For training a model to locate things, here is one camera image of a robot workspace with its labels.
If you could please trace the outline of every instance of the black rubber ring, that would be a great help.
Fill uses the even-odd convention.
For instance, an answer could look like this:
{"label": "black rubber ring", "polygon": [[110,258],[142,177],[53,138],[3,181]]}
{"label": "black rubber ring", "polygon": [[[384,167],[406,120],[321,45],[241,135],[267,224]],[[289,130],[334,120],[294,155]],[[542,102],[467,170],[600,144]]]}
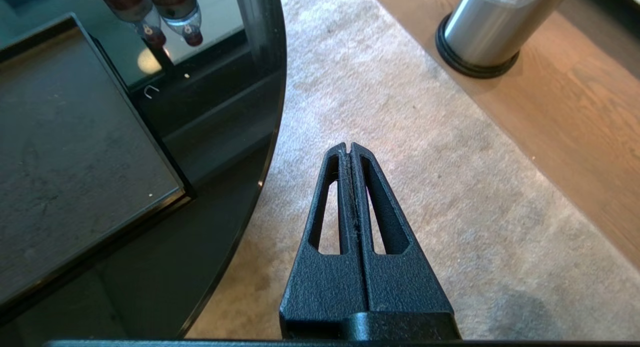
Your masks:
{"label": "black rubber ring", "polygon": [[451,47],[447,43],[447,40],[444,38],[444,31],[447,28],[447,21],[449,21],[450,16],[451,14],[447,14],[438,26],[438,31],[436,32],[436,48],[438,49],[438,53],[442,57],[442,60],[444,60],[444,62],[446,62],[446,64],[449,65],[452,69],[465,76],[488,79],[502,76],[507,71],[509,71],[512,66],[514,66],[514,64],[518,60],[520,51],[517,51],[511,58],[509,58],[505,62],[500,63],[497,66],[490,67],[477,66],[460,58],[460,56],[457,55],[453,51],[453,49],[451,49]]}

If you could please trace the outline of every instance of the dark tray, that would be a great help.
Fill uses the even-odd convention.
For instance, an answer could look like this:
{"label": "dark tray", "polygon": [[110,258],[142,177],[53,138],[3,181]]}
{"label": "dark tray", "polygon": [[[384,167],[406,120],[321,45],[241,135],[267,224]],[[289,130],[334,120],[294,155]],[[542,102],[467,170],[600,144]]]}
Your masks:
{"label": "dark tray", "polygon": [[0,316],[184,197],[75,16],[0,50]]}

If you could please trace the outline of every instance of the plastic bottle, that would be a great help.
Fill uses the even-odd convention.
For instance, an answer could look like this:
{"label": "plastic bottle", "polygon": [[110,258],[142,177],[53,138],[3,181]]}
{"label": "plastic bottle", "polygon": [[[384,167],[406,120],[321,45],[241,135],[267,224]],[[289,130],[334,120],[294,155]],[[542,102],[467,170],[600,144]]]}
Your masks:
{"label": "plastic bottle", "polygon": [[160,15],[151,0],[103,0],[118,19],[129,23],[135,32],[153,48],[167,42],[160,28]]}
{"label": "plastic bottle", "polygon": [[199,46],[202,15],[198,0],[151,0],[167,26],[181,35],[189,46]]}

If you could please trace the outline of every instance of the carpet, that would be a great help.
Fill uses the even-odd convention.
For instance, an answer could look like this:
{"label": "carpet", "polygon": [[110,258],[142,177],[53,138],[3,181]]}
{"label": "carpet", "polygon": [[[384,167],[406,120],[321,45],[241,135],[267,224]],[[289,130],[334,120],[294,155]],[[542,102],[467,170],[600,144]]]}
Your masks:
{"label": "carpet", "polygon": [[[274,158],[188,338],[281,337],[278,307],[323,154],[358,142],[384,170],[464,339],[640,340],[638,272],[377,1],[282,2],[288,77]],[[325,226],[337,225],[333,203]]]}

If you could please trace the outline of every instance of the black glass tabletop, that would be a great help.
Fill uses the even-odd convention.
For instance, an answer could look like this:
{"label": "black glass tabletop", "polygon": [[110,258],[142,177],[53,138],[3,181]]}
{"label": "black glass tabletop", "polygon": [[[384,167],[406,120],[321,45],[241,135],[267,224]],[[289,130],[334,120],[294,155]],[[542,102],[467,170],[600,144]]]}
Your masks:
{"label": "black glass tabletop", "polygon": [[0,0],[0,345],[183,336],[285,81],[280,0]]}

